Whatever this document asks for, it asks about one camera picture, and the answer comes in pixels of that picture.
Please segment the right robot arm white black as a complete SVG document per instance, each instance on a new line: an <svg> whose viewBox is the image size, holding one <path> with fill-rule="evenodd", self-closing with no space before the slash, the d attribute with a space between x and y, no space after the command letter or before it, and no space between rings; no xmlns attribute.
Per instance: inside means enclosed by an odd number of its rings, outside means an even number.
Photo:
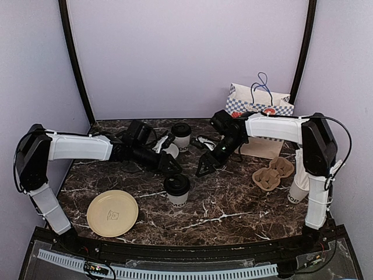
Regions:
<svg viewBox="0 0 373 280"><path fill-rule="evenodd" d="M345 165L344 160L336 159L338 147L328 124L330 119L321 113L295 117L264 112L246 112L234 118L220 110L210 119L210 124L222 139L200 157L196 176L214 173L250 138L265 137L296 143L302 148L301 163L309 182L305 226L319 230L326 221L333 182Z"/></svg>

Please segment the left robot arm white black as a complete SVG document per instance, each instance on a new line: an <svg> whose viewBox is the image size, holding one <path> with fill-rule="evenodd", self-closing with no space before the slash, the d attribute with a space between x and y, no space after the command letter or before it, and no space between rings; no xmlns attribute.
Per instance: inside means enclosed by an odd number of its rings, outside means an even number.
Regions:
<svg viewBox="0 0 373 280"><path fill-rule="evenodd" d="M34 124L18 142L13 156L13 179L20 193L29 195L52 230L61 235L59 244L69 254L82 250L82 241L48 184L48 162L60 159L93 159L109 162L130 161L150 171L180 174L181 166L165 151L156 152L146 142L152 129L134 120L118 134L83 135L48 131Z"/></svg>

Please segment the brown cardboard cup carrier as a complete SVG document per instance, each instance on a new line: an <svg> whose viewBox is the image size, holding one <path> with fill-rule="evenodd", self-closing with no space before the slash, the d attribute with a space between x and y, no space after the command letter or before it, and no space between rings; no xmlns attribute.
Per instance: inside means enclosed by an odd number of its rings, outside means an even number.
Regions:
<svg viewBox="0 0 373 280"><path fill-rule="evenodd" d="M294 165L284 157L276 157L269 163L253 173L254 183L263 191L273 191L279 186L282 178L289 177L294 172Z"/></svg>

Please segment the white paper cup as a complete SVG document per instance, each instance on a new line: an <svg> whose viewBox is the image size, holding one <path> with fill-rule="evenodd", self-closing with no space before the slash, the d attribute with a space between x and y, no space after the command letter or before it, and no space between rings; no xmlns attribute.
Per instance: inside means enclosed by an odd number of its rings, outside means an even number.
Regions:
<svg viewBox="0 0 373 280"><path fill-rule="evenodd" d="M166 191L166 193L173 207L180 208L187 203L189 191Z"/></svg>
<svg viewBox="0 0 373 280"><path fill-rule="evenodd" d="M175 136L175 140L173 142L175 145L177 145L180 153L188 151L190 138L190 135L184 137Z"/></svg>

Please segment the black plastic cup lid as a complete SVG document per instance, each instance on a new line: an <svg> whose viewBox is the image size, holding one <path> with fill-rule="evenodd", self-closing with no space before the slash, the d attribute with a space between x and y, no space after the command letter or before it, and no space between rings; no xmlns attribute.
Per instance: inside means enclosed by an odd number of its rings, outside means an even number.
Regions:
<svg viewBox="0 0 373 280"><path fill-rule="evenodd" d="M179 137L179 138L190 136L191 132L192 132L191 127L185 122L178 122L174 124L171 128L171 133L175 137Z"/></svg>

